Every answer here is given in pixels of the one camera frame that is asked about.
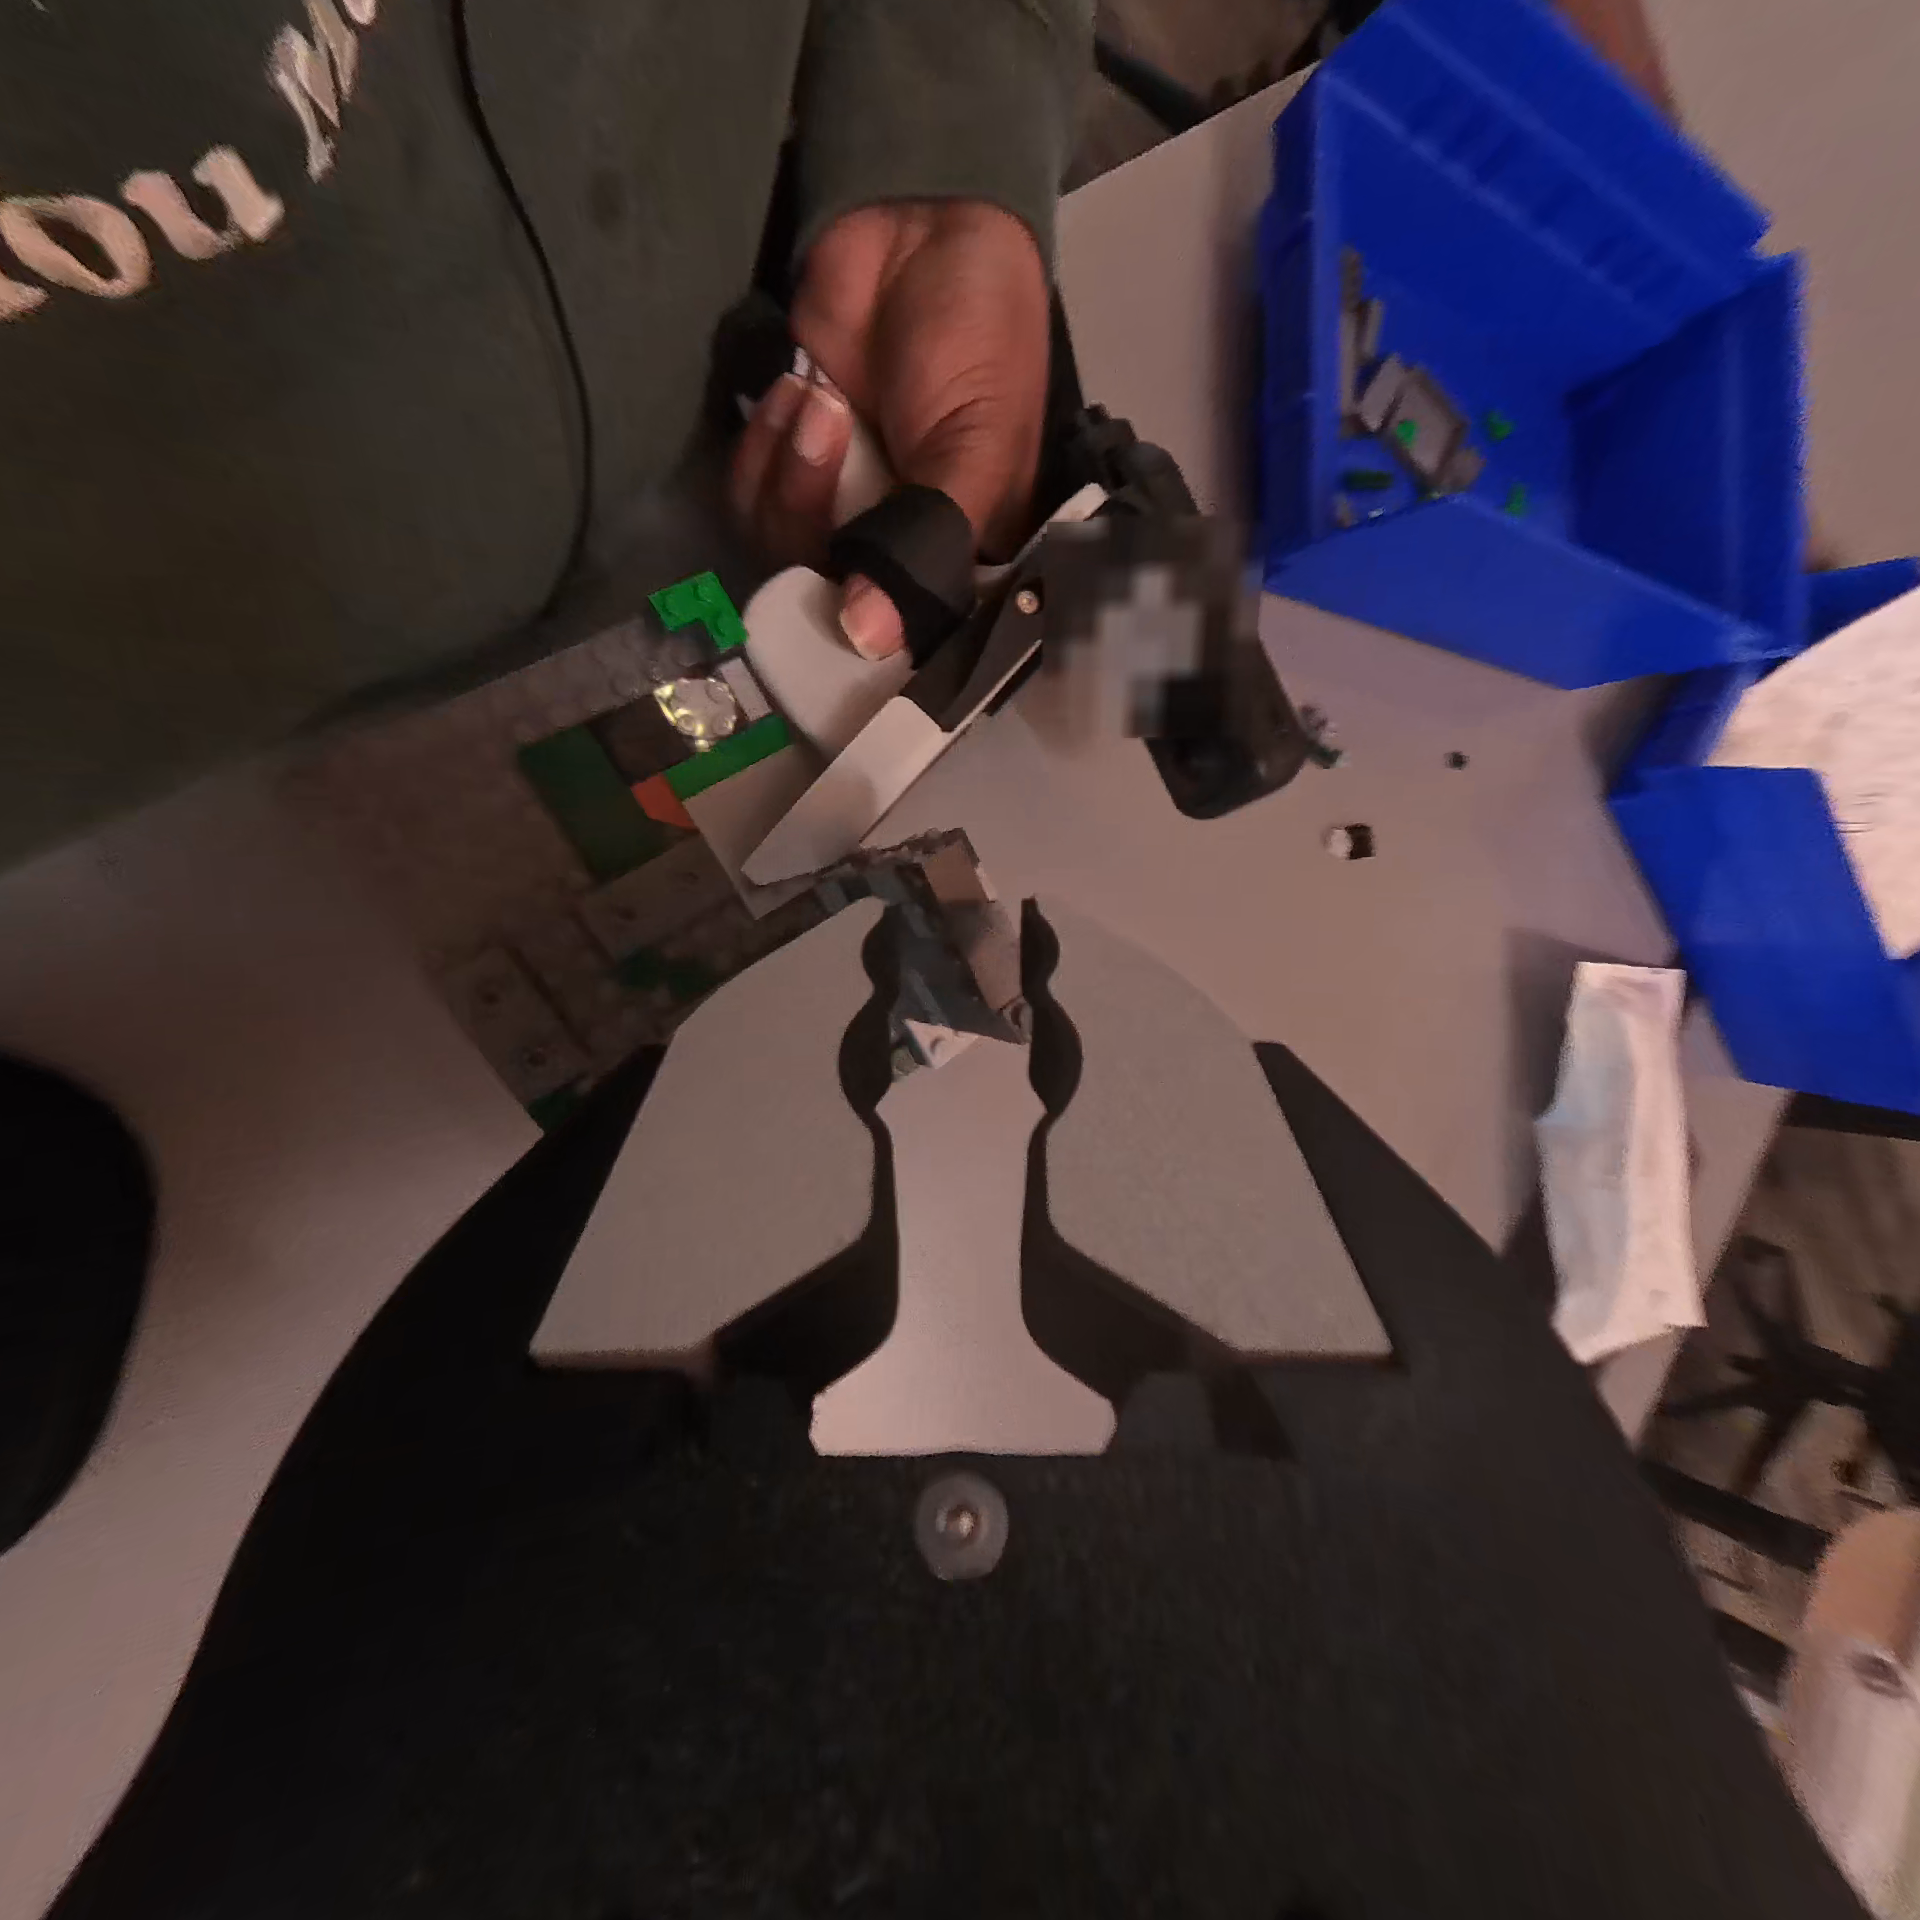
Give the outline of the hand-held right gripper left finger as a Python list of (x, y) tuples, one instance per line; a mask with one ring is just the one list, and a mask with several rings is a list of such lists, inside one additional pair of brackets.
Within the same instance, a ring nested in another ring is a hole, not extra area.
[(846, 1376), (901, 1310), (895, 919), (849, 907), (676, 1031), (532, 1340), (551, 1369)]

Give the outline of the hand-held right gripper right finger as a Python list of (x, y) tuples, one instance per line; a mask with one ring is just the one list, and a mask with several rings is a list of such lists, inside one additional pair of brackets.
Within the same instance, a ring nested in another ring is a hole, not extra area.
[(1021, 915), (1045, 1227), (1099, 1284), (1246, 1362), (1381, 1362), (1391, 1338), (1253, 1040), (1062, 899)]

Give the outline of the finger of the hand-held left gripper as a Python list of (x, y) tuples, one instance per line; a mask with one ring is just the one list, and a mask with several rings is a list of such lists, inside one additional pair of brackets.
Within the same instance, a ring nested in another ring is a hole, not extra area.
[(774, 773), (753, 778), (742, 822), (763, 837), (739, 852), (742, 890), (781, 890), (858, 852), (875, 829), (1038, 667), (907, 657), (755, 657), (749, 669), (791, 733)]

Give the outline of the grey brick wall assembly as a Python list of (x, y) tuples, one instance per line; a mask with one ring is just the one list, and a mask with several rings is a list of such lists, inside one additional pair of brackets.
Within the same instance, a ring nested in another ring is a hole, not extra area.
[(1028, 1046), (1023, 929), (999, 899), (964, 829), (860, 848), (811, 882), (839, 913), (876, 901), (891, 927), (897, 993), (893, 1074), (939, 1070), (980, 1042)]

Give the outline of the grey studded brick baseplate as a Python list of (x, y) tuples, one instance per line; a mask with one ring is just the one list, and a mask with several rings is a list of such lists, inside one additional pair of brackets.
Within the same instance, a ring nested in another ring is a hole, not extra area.
[(866, 659), (839, 588), (778, 575), (744, 610), (715, 572), (467, 696), (427, 777), (434, 985), (542, 1133), (837, 904), (751, 858), (915, 657)]

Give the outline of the person's left forearm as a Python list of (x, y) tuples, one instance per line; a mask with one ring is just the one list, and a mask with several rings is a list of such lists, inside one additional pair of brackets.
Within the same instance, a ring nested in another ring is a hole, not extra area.
[(793, 260), (858, 211), (955, 202), (1015, 219), (1051, 271), (1092, 28), (1092, 2), (811, 5)]

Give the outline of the person's left hand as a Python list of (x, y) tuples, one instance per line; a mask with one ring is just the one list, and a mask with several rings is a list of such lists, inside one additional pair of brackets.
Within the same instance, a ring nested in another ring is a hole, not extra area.
[(728, 480), (758, 557), (827, 569), (862, 422), (897, 480), (968, 516), (980, 561), (1008, 561), (1045, 444), (1051, 284), (1034, 234), (982, 202), (855, 209), (807, 248), (789, 321), (809, 370), (758, 399)]

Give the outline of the pile of loose bricks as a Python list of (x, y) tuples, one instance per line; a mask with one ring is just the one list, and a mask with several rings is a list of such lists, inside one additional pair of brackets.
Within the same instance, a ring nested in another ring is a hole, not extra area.
[(1501, 410), (1473, 419), (1431, 368), (1387, 349), (1387, 300), (1352, 247), (1337, 259), (1337, 294), (1334, 528), (1477, 492), (1516, 422)]

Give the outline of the blue storage bin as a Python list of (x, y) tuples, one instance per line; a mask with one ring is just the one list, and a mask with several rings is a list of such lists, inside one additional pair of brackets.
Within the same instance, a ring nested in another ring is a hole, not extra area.
[[(1262, 584), (1562, 691), (1806, 635), (1803, 271), (1542, 5), (1384, 5), (1278, 115), (1260, 212)], [(1337, 260), (1487, 480), (1332, 525)]]
[(1917, 1138), (1917, 960), (1886, 955), (1812, 773), (1716, 766), (1775, 661), (1679, 678), (1608, 797), (1732, 1068), (1752, 1087), (1902, 1117)]

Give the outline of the white crumpled paper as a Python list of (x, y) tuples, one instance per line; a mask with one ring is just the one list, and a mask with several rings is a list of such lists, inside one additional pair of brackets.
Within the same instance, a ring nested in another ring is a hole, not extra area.
[(1812, 773), (1888, 956), (1919, 950), (1919, 591), (1745, 692), (1710, 766)]

